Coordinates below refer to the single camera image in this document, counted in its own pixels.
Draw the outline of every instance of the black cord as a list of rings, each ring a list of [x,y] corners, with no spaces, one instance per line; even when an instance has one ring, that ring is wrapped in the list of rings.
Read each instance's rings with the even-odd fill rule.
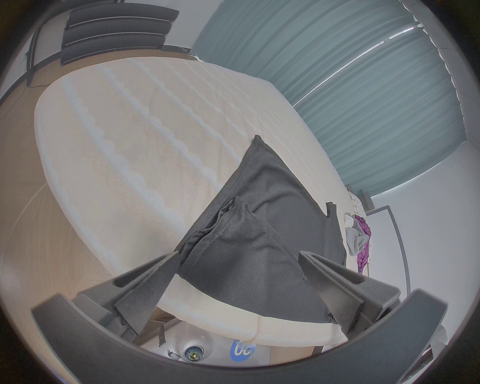
[[[5,115],[3,115],[2,117],[0,117],[0,121],[3,120],[4,118],[7,117],[7,115],[10,113],[10,111],[12,110],[12,108],[18,103],[18,101],[22,98],[22,96],[24,95],[25,93],[25,90],[27,88],[39,88],[39,87],[48,87],[50,84],[41,84],[41,85],[35,85],[35,86],[28,86],[28,85],[25,85],[25,88],[24,90],[22,91],[22,93],[20,94],[20,96],[18,97],[17,101],[14,102],[14,104],[10,107],[10,109],[7,111],[7,113],[5,113]]]

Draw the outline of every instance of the teal curtain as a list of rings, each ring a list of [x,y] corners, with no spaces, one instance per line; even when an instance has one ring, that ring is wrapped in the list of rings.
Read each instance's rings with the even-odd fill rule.
[[[322,83],[295,109],[343,182],[375,195],[466,138],[450,74],[418,24],[397,0],[225,0],[191,53],[270,81],[291,105]]]

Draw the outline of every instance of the curtain fold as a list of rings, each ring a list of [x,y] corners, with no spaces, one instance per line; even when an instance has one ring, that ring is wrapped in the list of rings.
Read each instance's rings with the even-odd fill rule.
[[[397,0],[225,0],[192,53],[270,81],[343,182],[375,195],[466,138],[450,74],[418,24]]]

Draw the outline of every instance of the round lens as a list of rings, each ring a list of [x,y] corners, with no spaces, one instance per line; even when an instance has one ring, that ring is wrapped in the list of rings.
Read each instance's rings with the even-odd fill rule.
[[[184,358],[187,361],[198,361],[204,355],[204,349],[199,346],[188,347],[183,353]]]

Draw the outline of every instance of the wooden floor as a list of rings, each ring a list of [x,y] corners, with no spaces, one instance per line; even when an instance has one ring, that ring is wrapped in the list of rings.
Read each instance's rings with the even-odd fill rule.
[[[45,343],[30,309],[62,293],[69,298],[112,276],[77,236],[53,197],[40,163],[35,105],[48,85],[64,74],[99,62],[135,56],[190,56],[157,50],[111,52],[60,60],[38,70],[0,106],[0,302],[31,352],[70,383],[75,379]]]

